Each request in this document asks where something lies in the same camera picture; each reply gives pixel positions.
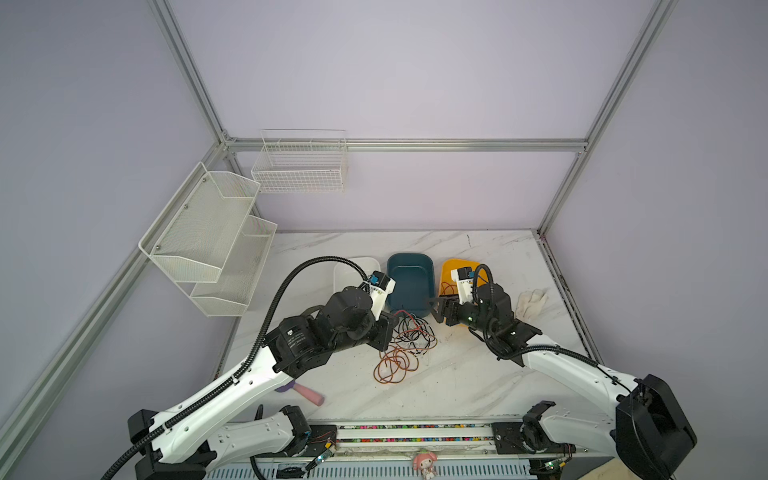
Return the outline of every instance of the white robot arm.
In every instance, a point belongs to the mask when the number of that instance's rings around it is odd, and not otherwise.
[[[325,306],[286,318],[266,333],[287,284],[302,268],[319,261],[348,263],[365,278],[357,265],[339,257],[320,257],[297,267],[278,290],[251,355],[172,409],[133,415],[128,425],[134,451],[115,462],[103,480],[136,452],[143,455],[136,465],[137,480],[155,480],[172,474],[203,478],[213,469],[252,455],[292,456],[305,449],[310,428],[298,407],[287,406],[253,422],[229,421],[269,391],[324,365],[336,351],[363,343],[386,350],[395,321],[382,313],[395,282],[375,272],[360,287],[334,293]],[[488,283],[477,287],[480,270],[487,273]],[[518,442],[529,452],[543,452],[553,443],[579,445],[618,456],[644,480],[669,478],[696,444],[696,436],[666,383],[653,376],[636,379],[598,365],[516,320],[509,296],[493,283],[485,265],[475,271],[454,270],[452,277],[461,287],[459,295],[435,299],[439,308],[433,315],[438,322],[463,323],[482,332],[486,346],[499,359],[558,380],[601,411],[600,415],[569,415],[565,409],[552,409],[553,402],[542,401],[523,418],[523,428],[516,433]]]

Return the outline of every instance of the white wire basket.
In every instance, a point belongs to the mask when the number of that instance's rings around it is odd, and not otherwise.
[[[251,174],[262,193],[344,191],[345,131],[262,130],[261,137]]]
[[[242,316],[277,225],[250,214],[258,182],[208,171],[203,164],[195,167],[187,184],[196,176],[200,179],[165,230],[156,233],[161,215],[139,248],[206,316]]]

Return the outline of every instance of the orange wire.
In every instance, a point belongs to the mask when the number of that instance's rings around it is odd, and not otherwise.
[[[407,329],[404,332],[399,332],[393,335],[392,341],[389,343],[389,347],[386,352],[379,353],[379,363],[373,369],[373,378],[375,381],[387,384],[387,383],[400,383],[406,379],[408,372],[415,372],[419,368],[419,358],[416,353],[424,353],[426,350],[431,350],[437,346],[437,339],[426,329],[423,329],[418,323],[416,323],[416,317],[405,310],[398,310],[395,315],[399,313],[405,313],[415,324],[415,328]],[[410,343],[412,340],[403,338],[406,333],[420,332],[426,339],[435,340],[431,346],[418,348],[418,347],[402,347],[400,343]],[[411,358],[415,360],[415,365],[411,368]]]
[[[448,289],[452,290],[452,293],[446,293]],[[456,294],[456,285],[453,285],[448,282],[440,283],[440,295],[455,295]]]

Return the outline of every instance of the small figurine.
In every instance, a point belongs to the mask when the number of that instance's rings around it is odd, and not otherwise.
[[[413,459],[413,469],[421,470],[424,480],[432,480],[435,477],[435,467],[437,455],[432,452],[419,453]]]

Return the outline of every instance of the black cable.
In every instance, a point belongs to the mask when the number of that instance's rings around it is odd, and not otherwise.
[[[469,332],[475,336],[476,339],[480,340],[481,342],[485,343],[485,340],[482,339],[479,333],[477,333],[477,330],[473,329],[472,327],[467,327],[469,329]]]
[[[256,409],[256,416],[253,417],[254,420],[261,420],[264,417],[264,405],[259,405],[259,408]],[[261,473],[261,470],[259,470],[259,466],[256,464],[256,456],[253,455],[250,458],[250,467],[253,469],[253,473],[256,474],[256,478],[259,480],[266,480],[264,477],[264,474]]]
[[[275,310],[277,310],[277,304],[280,303],[280,298],[283,297],[283,293],[285,293],[286,288],[288,288],[288,285],[290,284],[291,280],[299,274],[301,270],[304,270],[310,265],[314,265],[315,263],[322,263],[322,262],[339,262],[344,263],[346,265],[349,265],[353,269],[357,271],[357,273],[360,274],[362,279],[364,281],[368,281],[368,276],[366,275],[365,270],[360,268],[360,265],[357,263],[354,263],[351,260],[347,260],[343,257],[335,257],[332,255],[326,256],[326,257],[317,257],[312,258],[311,260],[307,260],[306,262],[300,264],[296,268],[294,268],[291,273],[288,274],[285,280],[283,280],[283,283],[280,284],[280,287],[277,289],[277,293],[275,293],[275,297],[272,298],[272,303],[270,304],[270,308],[267,310],[266,315],[264,317],[264,323],[261,326],[261,330],[259,330],[259,335],[256,337],[256,341],[253,342],[253,346],[250,349],[250,353],[248,353],[248,357],[240,364],[240,368],[237,369],[234,373],[234,377],[239,379],[245,372],[247,372],[250,369],[250,366],[253,365],[253,361],[256,358],[257,353],[261,349],[261,344],[264,341],[264,337],[266,336],[267,330],[270,328],[270,323],[272,323],[272,317],[275,314]],[[215,399],[219,395],[221,395],[222,392],[224,392],[226,389],[230,388],[234,384],[234,381],[232,377],[228,377],[225,379],[221,384],[219,384],[215,389],[211,390],[204,396],[202,396],[200,399],[198,399],[196,402],[192,403],[192,405],[188,406],[181,412],[178,412],[176,415],[168,419],[163,425],[158,426],[155,430],[152,430],[148,434],[146,434],[145,437],[140,439],[138,442],[134,443],[123,455],[120,456],[113,464],[112,466],[101,476],[101,480],[111,480],[112,477],[118,471],[123,468],[123,465],[125,465],[128,460],[130,460],[134,455],[139,453],[139,451],[145,447],[148,443],[152,442],[152,440],[155,440],[157,437],[159,437],[163,432],[165,432],[165,429],[171,429],[174,425],[176,425],[178,422],[181,422],[185,418],[187,418],[189,415],[192,415],[194,412],[196,412],[201,406],[207,404],[211,400]]]
[[[491,298],[490,303],[493,305],[493,275],[491,274],[491,269],[488,268],[488,265],[485,265],[484,263],[480,263],[477,267],[475,267],[475,274],[472,275],[472,301],[475,303],[480,303],[478,299],[478,278],[480,277],[481,270],[485,270],[485,273],[488,275],[488,281],[486,282],[488,284],[488,288],[491,290]]]
[[[435,331],[429,322],[419,316],[410,316],[407,312],[398,312],[399,323],[392,329],[392,338],[395,343],[405,343],[406,348],[412,349],[414,355],[423,355],[437,343]],[[426,342],[425,345],[416,345],[417,342]]]
[[[511,354],[509,354],[507,356],[503,356],[503,357],[499,357],[499,358],[502,359],[502,360],[511,360],[511,359],[515,358],[516,356],[525,355],[526,353],[531,353],[531,352],[540,352],[542,350],[546,351],[546,352],[562,353],[563,355],[567,355],[567,356],[575,358],[576,360],[580,360],[580,361],[586,363],[589,366],[593,366],[595,368],[599,368],[598,367],[598,362],[596,360],[593,360],[593,359],[589,358],[586,355],[581,355],[579,352],[574,352],[573,350],[564,349],[564,348],[562,348],[559,345],[529,345],[529,346],[526,346],[523,349],[518,350],[517,352],[512,352]]]

